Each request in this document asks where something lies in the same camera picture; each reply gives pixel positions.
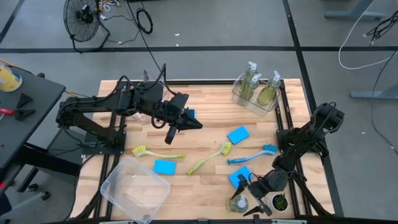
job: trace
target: black table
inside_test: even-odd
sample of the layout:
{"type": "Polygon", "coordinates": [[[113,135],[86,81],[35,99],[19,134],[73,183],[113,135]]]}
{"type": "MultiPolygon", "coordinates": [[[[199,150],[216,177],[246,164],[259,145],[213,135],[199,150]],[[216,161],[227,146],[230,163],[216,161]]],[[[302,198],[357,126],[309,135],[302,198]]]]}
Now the black table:
{"type": "Polygon", "coordinates": [[[21,93],[30,96],[33,102],[24,105],[22,110],[35,110],[35,113],[23,121],[14,116],[4,115],[0,120],[0,181],[6,179],[6,185],[0,195],[7,189],[24,164],[30,164],[64,174],[77,175],[78,164],[53,157],[46,149],[27,143],[46,115],[60,99],[65,87],[44,78],[33,75],[20,68],[12,67],[22,77],[22,85],[13,92],[0,91],[0,107],[16,109],[21,93]]]}

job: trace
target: small plant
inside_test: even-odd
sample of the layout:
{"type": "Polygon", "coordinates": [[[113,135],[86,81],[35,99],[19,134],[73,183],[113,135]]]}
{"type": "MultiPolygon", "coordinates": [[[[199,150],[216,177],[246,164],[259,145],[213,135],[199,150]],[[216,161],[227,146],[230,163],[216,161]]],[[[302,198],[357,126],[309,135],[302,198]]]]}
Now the small plant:
{"type": "Polygon", "coordinates": [[[287,199],[285,198],[285,194],[275,195],[272,199],[272,204],[276,210],[283,212],[287,208],[287,199]]]}

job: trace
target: concrete floor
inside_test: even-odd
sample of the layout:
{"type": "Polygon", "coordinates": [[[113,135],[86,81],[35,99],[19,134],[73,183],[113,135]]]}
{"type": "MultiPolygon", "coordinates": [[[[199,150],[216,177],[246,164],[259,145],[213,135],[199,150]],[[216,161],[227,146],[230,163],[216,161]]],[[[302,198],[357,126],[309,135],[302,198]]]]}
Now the concrete floor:
{"type": "MultiPolygon", "coordinates": [[[[323,17],[326,10],[350,10],[357,1],[290,0],[297,35],[302,47],[339,47],[345,40],[353,21],[330,20],[323,17]]],[[[0,2],[0,29],[2,29],[17,3],[0,2]]],[[[51,49],[71,48],[72,43],[62,20],[63,1],[25,0],[12,23],[1,49],[51,49]]],[[[139,3],[131,4],[133,10],[139,3]]],[[[154,33],[146,36],[151,47],[266,45],[293,46],[292,36],[282,1],[261,0],[163,0],[145,2],[154,21],[154,33]]],[[[398,9],[394,0],[376,1],[370,8],[390,16],[398,9]]],[[[123,8],[112,8],[107,15],[124,14],[123,8]]],[[[353,31],[347,46],[365,46],[370,37],[364,37],[378,22],[360,22],[353,31]]],[[[137,32],[129,21],[115,18],[106,22],[113,40],[127,40],[137,32]]],[[[398,45],[394,27],[387,35],[374,42],[375,46],[398,45]]],[[[79,47],[94,47],[101,42],[101,31],[89,42],[79,47]]],[[[140,37],[123,46],[106,43],[105,47],[143,47],[140,37]]],[[[389,57],[392,52],[343,52],[343,63],[350,67],[372,63],[389,57]]],[[[339,110],[346,113],[341,129],[326,138],[336,184],[345,216],[398,220],[396,203],[398,195],[398,156],[376,134],[371,126],[370,101],[353,100],[351,90],[371,90],[383,66],[376,65],[361,70],[345,70],[338,64],[337,52],[304,52],[308,75],[316,102],[335,101],[339,110]]],[[[271,76],[278,70],[284,78],[301,78],[300,67],[294,51],[207,51],[207,52],[154,52],[159,63],[165,62],[168,78],[235,78],[247,67],[247,61],[259,64],[259,70],[271,76]]],[[[1,54],[10,61],[34,73],[44,72],[46,78],[65,85],[69,90],[85,95],[95,95],[101,80],[114,80],[121,75],[131,79],[141,78],[142,70],[157,74],[157,69],[147,52],[112,53],[42,53],[1,54]]],[[[393,59],[380,79],[378,90],[398,82],[398,59],[393,59]]],[[[398,119],[395,101],[376,101],[374,104],[376,126],[393,144],[398,119]]],[[[42,147],[57,132],[57,109],[53,109],[40,125],[30,142],[42,147]]],[[[16,182],[22,181],[25,167],[16,182]]],[[[39,172],[34,182],[51,191],[53,198],[46,203],[58,212],[45,208],[36,222],[61,220],[67,215],[73,199],[72,183],[39,172]]],[[[29,198],[31,194],[7,191],[13,205],[29,198]]]]}

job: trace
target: blue sponge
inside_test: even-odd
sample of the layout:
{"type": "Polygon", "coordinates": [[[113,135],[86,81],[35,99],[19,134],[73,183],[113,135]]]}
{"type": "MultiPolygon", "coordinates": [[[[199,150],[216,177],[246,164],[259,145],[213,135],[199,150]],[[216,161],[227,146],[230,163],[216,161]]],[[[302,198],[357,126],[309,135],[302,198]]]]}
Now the blue sponge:
{"type": "Polygon", "coordinates": [[[239,187],[239,178],[238,175],[242,174],[244,176],[244,178],[246,178],[246,180],[249,181],[249,175],[250,175],[250,170],[244,166],[240,169],[238,169],[237,171],[235,171],[235,173],[229,175],[228,179],[229,181],[231,181],[231,184],[234,186],[235,189],[237,189],[239,187]]]}
{"type": "Polygon", "coordinates": [[[188,114],[191,118],[195,118],[195,110],[188,109],[188,114]]]}
{"type": "Polygon", "coordinates": [[[175,162],[155,159],[154,172],[158,174],[174,175],[175,162]]]}
{"type": "Polygon", "coordinates": [[[232,144],[236,144],[242,141],[243,139],[249,137],[249,133],[246,130],[246,128],[244,128],[244,126],[240,126],[235,131],[229,133],[227,137],[232,142],[232,144]]]}

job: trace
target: wooden table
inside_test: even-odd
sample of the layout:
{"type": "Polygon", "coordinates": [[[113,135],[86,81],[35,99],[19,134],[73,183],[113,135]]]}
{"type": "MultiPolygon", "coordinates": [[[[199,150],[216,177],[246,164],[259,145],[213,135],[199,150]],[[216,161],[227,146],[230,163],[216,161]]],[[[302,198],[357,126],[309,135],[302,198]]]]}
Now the wooden table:
{"type": "MultiPolygon", "coordinates": [[[[285,81],[287,98],[294,126],[301,127],[309,121],[307,103],[299,79],[285,81]]],[[[107,95],[115,86],[116,81],[102,81],[99,96],[107,95]]],[[[156,220],[178,219],[242,219],[240,213],[228,212],[225,208],[227,198],[235,189],[230,184],[228,176],[242,165],[250,171],[263,176],[272,169],[275,156],[260,156],[244,164],[227,165],[227,159],[246,157],[259,152],[265,144],[277,145],[275,131],[277,121],[274,111],[260,118],[245,108],[231,102],[231,85],[175,85],[170,86],[173,91],[180,91],[190,95],[187,106],[195,110],[195,118],[203,124],[203,129],[188,130],[177,133],[173,143],[164,143],[168,128],[155,129],[151,124],[141,125],[134,118],[126,119],[126,150],[123,157],[132,156],[132,150],[145,145],[147,150],[163,154],[185,154],[184,159],[173,159],[177,162],[175,175],[162,175],[171,185],[170,195],[155,216],[156,220]],[[190,168],[201,158],[215,152],[228,141],[226,135],[239,126],[245,126],[250,137],[232,146],[227,156],[219,155],[204,163],[192,176],[188,175],[190,168]]],[[[282,119],[287,128],[283,109],[282,119]]],[[[95,113],[93,120],[107,126],[110,113],[95,113]]],[[[137,158],[150,169],[154,165],[154,156],[137,158]]],[[[88,161],[81,170],[76,189],[76,202],[72,217],[79,214],[92,198],[98,188],[103,156],[95,156],[88,161]]],[[[303,171],[308,179],[307,185],[318,201],[326,210],[333,213],[331,197],[326,183],[322,162],[317,154],[306,154],[302,157],[303,171]]],[[[296,186],[301,214],[304,214],[301,192],[296,186]]],[[[285,193],[290,201],[289,188],[285,193]]],[[[250,193],[244,194],[249,200],[249,209],[257,203],[250,193]]],[[[104,215],[105,203],[101,207],[104,215]]],[[[270,218],[260,214],[261,218],[270,218]]],[[[293,218],[292,206],[284,213],[274,212],[271,218],[293,218]]],[[[117,207],[113,208],[112,220],[130,219],[117,207]]]]}

